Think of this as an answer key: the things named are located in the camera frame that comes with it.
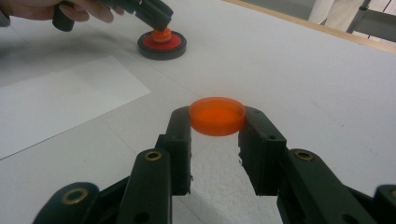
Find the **wooden table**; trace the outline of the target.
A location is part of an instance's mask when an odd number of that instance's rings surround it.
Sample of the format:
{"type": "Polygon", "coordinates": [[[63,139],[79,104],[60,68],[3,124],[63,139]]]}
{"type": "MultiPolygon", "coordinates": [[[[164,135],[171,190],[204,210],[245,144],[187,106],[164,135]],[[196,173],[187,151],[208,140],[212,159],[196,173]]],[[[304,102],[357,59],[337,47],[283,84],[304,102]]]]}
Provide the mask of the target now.
{"type": "Polygon", "coordinates": [[[378,41],[374,41],[372,39],[364,38],[362,36],[358,36],[358,35],[353,35],[353,34],[349,34],[349,33],[346,33],[346,32],[342,32],[340,30],[336,30],[336,29],[333,29],[333,28],[330,28],[330,27],[326,27],[326,26],[323,26],[323,25],[315,24],[315,23],[310,22],[310,21],[305,21],[305,20],[302,20],[302,19],[298,19],[296,17],[292,17],[290,15],[283,14],[283,13],[280,13],[280,12],[277,12],[277,11],[273,11],[273,10],[265,8],[265,7],[255,6],[253,4],[246,3],[246,2],[243,2],[241,0],[224,0],[224,1],[228,2],[228,3],[231,3],[231,4],[234,4],[234,5],[238,5],[240,7],[245,7],[245,8],[252,9],[252,10],[258,11],[260,13],[267,14],[267,15],[279,18],[279,19],[284,20],[284,21],[289,21],[289,22],[292,22],[292,23],[295,23],[295,24],[299,24],[299,25],[302,25],[302,26],[307,27],[309,29],[320,31],[320,32],[325,33],[327,35],[337,36],[337,37],[343,38],[345,40],[349,40],[349,41],[355,42],[355,43],[357,43],[359,45],[371,47],[371,48],[374,48],[374,49],[380,49],[380,50],[383,50],[383,51],[387,51],[387,52],[396,54],[396,46],[392,46],[392,45],[388,45],[388,44],[381,43],[381,42],[378,42],[378,41]]]}

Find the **orange translucent round lid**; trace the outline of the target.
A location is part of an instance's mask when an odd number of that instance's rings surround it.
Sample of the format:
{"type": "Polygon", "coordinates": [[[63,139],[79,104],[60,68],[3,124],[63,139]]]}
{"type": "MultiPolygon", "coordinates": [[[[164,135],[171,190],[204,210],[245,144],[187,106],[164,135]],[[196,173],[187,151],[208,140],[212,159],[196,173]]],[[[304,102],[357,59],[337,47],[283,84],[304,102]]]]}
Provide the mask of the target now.
{"type": "Polygon", "coordinates": [[[225,97],[207,97],[190,105],[191,127],[209,136],[226,136],[239,132],[246,116],[245,107],[225,97]]]}

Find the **white paper sheet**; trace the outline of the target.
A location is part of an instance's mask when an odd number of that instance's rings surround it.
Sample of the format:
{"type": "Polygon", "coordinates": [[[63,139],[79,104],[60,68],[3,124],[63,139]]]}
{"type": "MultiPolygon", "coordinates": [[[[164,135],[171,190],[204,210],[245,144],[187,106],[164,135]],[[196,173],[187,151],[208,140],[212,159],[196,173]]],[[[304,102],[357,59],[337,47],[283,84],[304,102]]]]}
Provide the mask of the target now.
{"type": "Polygon", "coordinates": [[[148,93],[112,56],[2,87],[0,160],[148,93]]]}

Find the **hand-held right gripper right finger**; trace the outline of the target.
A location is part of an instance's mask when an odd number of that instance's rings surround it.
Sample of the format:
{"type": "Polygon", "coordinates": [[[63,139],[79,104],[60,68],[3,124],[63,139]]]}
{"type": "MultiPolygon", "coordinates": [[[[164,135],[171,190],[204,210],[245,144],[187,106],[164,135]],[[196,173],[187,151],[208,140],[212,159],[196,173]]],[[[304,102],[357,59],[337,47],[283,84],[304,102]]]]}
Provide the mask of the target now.
{"type": "Polygon", "coordinates": [[[258,196],[276,196],[284,224],[376,224],[320,156],[288,149],[260,110],[247,107],[239,157],[258,196]]]}

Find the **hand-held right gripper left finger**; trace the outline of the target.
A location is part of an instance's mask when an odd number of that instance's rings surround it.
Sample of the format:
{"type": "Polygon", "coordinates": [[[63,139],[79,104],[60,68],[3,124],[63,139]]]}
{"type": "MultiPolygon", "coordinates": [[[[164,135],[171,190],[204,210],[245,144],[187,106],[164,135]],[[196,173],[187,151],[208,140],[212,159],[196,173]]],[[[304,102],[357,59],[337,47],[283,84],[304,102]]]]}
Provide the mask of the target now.
{"type": "Polygon", "coordinates": [[[172,224],[172,198],[191,192],[191,123],[186,106],[172,112],[155,147],[140,152],[116,224],[172,224]]]}

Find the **black round ink pad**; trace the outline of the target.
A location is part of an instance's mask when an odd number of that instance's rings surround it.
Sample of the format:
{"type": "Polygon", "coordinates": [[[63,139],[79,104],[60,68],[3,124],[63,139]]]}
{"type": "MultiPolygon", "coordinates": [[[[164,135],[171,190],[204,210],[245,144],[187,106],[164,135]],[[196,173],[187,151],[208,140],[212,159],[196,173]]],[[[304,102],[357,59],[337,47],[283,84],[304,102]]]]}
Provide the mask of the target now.
{"type": "Polygon", "coordinates": [[[141,35],[137,41],[142,56],[155,61],[168,61],[182,56],[187,50],[187,39],[178,32],[171,32],[170,39],[159,43],[152,32],[141,35]]]}

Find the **orange stamp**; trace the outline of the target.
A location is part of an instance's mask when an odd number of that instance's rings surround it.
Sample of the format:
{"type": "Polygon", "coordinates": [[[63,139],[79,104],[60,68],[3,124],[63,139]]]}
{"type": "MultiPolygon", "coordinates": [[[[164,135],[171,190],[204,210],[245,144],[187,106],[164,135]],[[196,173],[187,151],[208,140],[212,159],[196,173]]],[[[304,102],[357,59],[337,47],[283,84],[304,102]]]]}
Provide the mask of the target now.
{"type": "Polygon", "coordinates": [[[172,38],[172,31],[165,28],[163,31],[153,30],[151,36],[156,43],[166,43],[172,38]]]}

